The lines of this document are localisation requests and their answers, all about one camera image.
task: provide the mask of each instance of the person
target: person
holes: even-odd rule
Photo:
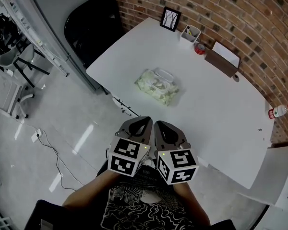
[[[49,215],[42,219],[61,227],[65,224],[65,229],[235,229],[231,220],[210,226],[187,183],[167,185],[158,170],[146,165],[134,177],[107,167],[106,162],[93,181],[70,194],[62,205],[64,210],[40,207]],[[40,213],[35,222],[40,222]]]

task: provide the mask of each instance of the black t-shirt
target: black t-shirt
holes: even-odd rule
[[[40,229],[41,219],[54,229],[199,230],[160,173],[142,166],[134,177],[122,176],[91,207],[77,212],[39,200],[26,229]],[[235,229],[230,220],[209,229]]]

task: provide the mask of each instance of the white table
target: white table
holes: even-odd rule
[[[145,69],[171,73],[180,92],[164,106],[134,82]],[[138,115],[180,128],[200,158],[250,188],[264,160],[273,120],[263,96],[239,73],[239,83],[179,45],[179,32],[148,18],[103,53],[87,74]]]

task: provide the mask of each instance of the glossy floor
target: glossy floor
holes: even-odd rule
[[[49,70],[44,59],[36,64]],[[86,184],[95,178],[105,161],[105,149],[114,133],[128,119],[112,102],[111,96],[80,88],[56,69],[49,76],[31,76],[36,83],[34,99],[24,107],[29,118],[17,122],[0,116],[0,211],[23,229],[39,199],[61,205],[72,192],[60,185],[52,149],[33,143],[36,128],[49,142],[74,176]],[[41,140],[47,144],[45,134]],[[77,182],[60,163],[64,187],[77,189]],[[201,167],[190,183],[212,223],[232,219],[237,229],[248,229],[264,205],[235,193],[234,181],[219,171]]]

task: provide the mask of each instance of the bottle label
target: bottle label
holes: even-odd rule
[[[269,110],[269,118],[270,119],[273,119],[273,118],[275,118],[276,116],[274,115],[274,113],[273,113],[273,109],[270,109]]]

